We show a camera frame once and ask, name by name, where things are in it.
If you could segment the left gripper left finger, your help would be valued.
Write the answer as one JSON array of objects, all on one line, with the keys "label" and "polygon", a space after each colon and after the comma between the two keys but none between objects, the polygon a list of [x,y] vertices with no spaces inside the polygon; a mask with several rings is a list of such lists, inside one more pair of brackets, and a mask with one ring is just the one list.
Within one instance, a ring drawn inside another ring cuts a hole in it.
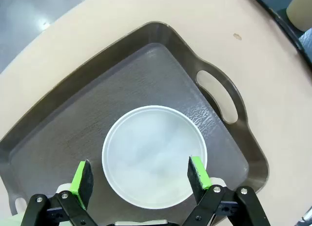
[{"label": "left gripper left finger", "polygon": [[94,186],[91,164],[81,161],[68,190],[62,190],[48,198],[44,194],[33,195],[28,203],[22,226],[58,226],[70,222],[73,226],[95,226],[87,213]]}]

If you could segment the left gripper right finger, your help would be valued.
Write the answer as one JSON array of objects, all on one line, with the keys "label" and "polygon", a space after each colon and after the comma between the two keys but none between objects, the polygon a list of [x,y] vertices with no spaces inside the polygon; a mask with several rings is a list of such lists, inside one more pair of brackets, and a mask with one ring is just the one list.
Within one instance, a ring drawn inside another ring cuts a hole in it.
[{"label": "left gripper right finger", "polygon": [[233,226],[269,226],[269,220],[249,186],[230,190],[212,184],[200,158],[190,156],[187,176],[197,203],[187,218],[188,226],[209,226],[217,216],[226,216]]}]

